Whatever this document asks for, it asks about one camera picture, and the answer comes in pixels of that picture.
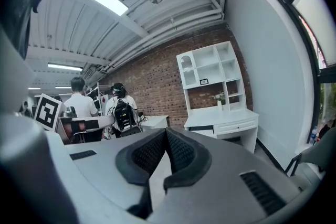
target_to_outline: white table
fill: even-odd
[[[140,123],[140,127],[143,131],[157,128],[166,128],[168,127],[167,118],[169,116],[146,116],[147,121],[143,121]]]
[[[191,127],[211,126],[209,130],[193,132],[216,139],[240,136],[243,147],[253,153],[257,141],[258,117],[257,113],[248,109],[219,111],[216,106],[213,106],[191,110],[184,128],[189,130]]]

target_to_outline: floor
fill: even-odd
[[[264,162],[273,165],[272,161],[268,158],[264,150],[258,144],[256,144],[254,154],[262,159]],[[167,153],[165,153],[163,158],[161,159],[161,162],[159,163],[158,167],[156,168],[155,172],[149,180],[153,210],[155,210],[155,208],[157,208],[160,202],[164,199],[165,192],[163,189],[163,181],[171,174],[172,172],[170,169],[169,157]]]

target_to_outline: white bookshelf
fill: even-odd
[[[243,147],[254,152],[258,114],[246,108],[242,73],[231,43],[223,42],[177,55],[188,120],[184,127],[216,139],[240,136]],[[225,104],[191,109],[188,89],[221,83]]]

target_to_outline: brick wall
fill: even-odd
[[[101,83],[121,82],[145,115],[169,115],[170,126],[182,127],[188,118],[176,55],[224,41],[231,41],[243,76],[247,107],[253,110],[252,93],[242,53],[226,23],[170,40],[126,63]],[[191,108],[217,105],[213,95],[223,90],[214,84],[188,91]]]

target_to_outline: black vent grille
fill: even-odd
[[[70,154],[70,157],[72,158],[73,161],[75,161],[77,159],[83,159],[83,158],[93,156],[93,155],[96,155],[96,154],[97,153],[94,152],[94,151],[83,151],[83,152]]]
[[[286,205],[256,172],[244,173],[240,177],[267,215],[272,215]]]

